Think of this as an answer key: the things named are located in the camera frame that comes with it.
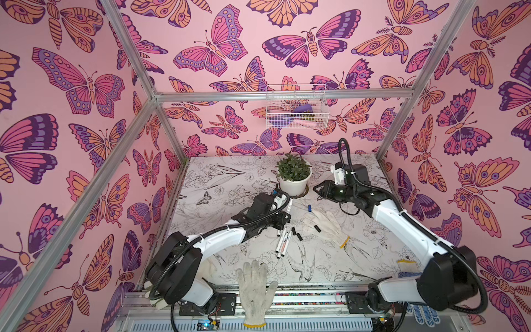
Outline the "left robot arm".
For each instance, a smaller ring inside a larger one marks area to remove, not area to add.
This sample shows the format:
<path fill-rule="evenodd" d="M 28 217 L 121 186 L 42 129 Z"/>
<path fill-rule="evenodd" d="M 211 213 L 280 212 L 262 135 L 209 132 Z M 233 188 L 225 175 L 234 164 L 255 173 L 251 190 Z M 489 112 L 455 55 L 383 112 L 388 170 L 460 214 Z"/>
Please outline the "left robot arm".
<path fill-rule="evenodd" d="M 286 212 L 291 198 L 282 191 L 258 194 L 247 207 L 222 226 L 197 235 L 174 232 L 165 240 L 149 263 L 146 280 L 151 284 L 147 298 L 152 302 L 175 304 L 191 302 L 198 307 L 210 305 L 215 290 L 197 277 L 200 265 L 211 256 L 238 246 L 268 228 L 282 230 L 290 221 Z"/>

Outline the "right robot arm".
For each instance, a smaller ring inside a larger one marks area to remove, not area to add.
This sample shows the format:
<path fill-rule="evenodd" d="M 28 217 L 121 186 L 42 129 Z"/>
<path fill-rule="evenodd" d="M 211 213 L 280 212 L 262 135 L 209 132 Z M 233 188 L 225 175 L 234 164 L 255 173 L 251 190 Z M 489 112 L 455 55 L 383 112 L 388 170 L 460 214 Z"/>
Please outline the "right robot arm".
<path fill-rule="evenodd" d="M 384 311 L 396 302 L 467 314 L 480 314 L 488 308 L 488 292 L 478 276 L 474 252 L 435 235 L 403 210 L 390 192 L 371 185 L 337 185 L 330 180 L 313 190 L 335 203 L 353 203 L 394 233 L 424 268 L 418 276 L 372 282 L 366 301 L 373 311 Z"/>

